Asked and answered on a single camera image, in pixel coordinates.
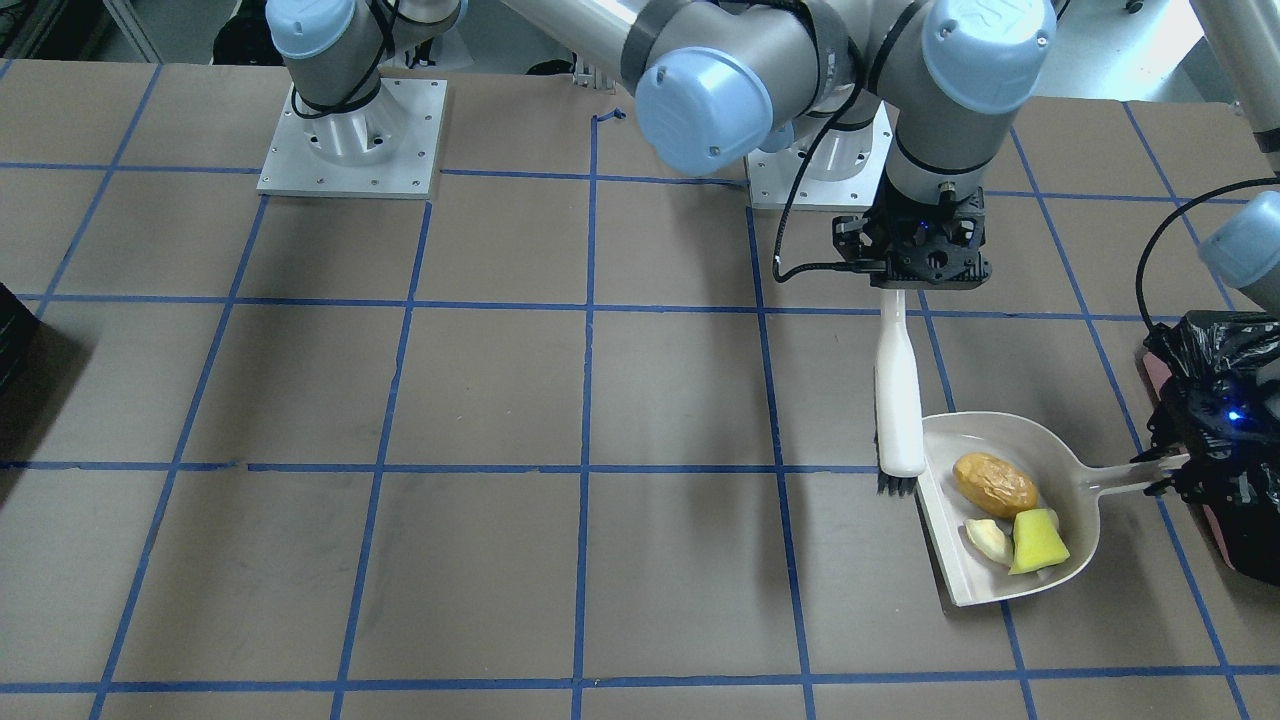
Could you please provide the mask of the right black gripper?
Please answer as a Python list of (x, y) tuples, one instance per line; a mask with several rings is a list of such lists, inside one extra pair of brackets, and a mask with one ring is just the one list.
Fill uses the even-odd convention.
[(974, 290), (991, 277), (984, 190), (963, 199), (945, 190), (928, 204), (882, 186), (861, 217), (832, 220), (832, 245), (876, 288)]

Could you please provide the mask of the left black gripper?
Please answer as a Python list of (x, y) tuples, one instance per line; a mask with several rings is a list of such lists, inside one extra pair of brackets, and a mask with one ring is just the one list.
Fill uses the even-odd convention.
[(1277, 506), (1277, 382), (1252, 375), (1167, 379), (1149, 421), (1155, 447), (1187, 460), (1170, 483), (1188, 503)]

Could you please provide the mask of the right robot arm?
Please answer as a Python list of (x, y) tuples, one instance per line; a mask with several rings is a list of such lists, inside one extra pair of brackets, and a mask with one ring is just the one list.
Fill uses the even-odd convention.
[(882, 290), (989, 279), (982, 179), (1032, 95), (1057, 29), (1048, 1), (513, 1), (614, 79), (668, 167), (712, 176), (808, 141), (796, 199), (827, 138), (897, 111), (860, 223), (832, 223), (840, 260)]

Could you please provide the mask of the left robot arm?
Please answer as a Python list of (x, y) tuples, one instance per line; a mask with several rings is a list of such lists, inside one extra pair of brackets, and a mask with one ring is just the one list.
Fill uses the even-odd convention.
[(1189, 454), (1167, 479), (1187, 502), (1276, 514), (1277, 4), (1190, 6), (1242, 109), (1225, 149), (1213, 132), (1194, 132), (1193, 158), (1222, 177), (1166, 224), (1213, 199), (1243, 200), (1216, 231), (1203, 233), (1198, 254), (1247, 307), (1189, 311), (1174, 325), (1149, 323), (1146, 346), (1172, 374), (1151, 428), (1160, 448), (1180, 445)]

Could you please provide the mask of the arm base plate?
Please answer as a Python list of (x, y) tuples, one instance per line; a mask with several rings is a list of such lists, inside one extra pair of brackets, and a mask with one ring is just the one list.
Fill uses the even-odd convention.
[(448, 83), (384, 79), (378, 96), (346, 114), (305, 119), (284, 101), (260, 172), (269, 196), (404, 199), (434, 195)]
[[(801, 211), (863, 213), (876, 201), (890, 150), (892, 118), (884, 102), (876, 106), (870, 126), (856, 131), (832, 129), (809, 161), (792, 209)], [(745, 161), (751, 208), (785, 209), (800, 165), (808, 159), (809, 141), (777, 152), (755, 150)]]

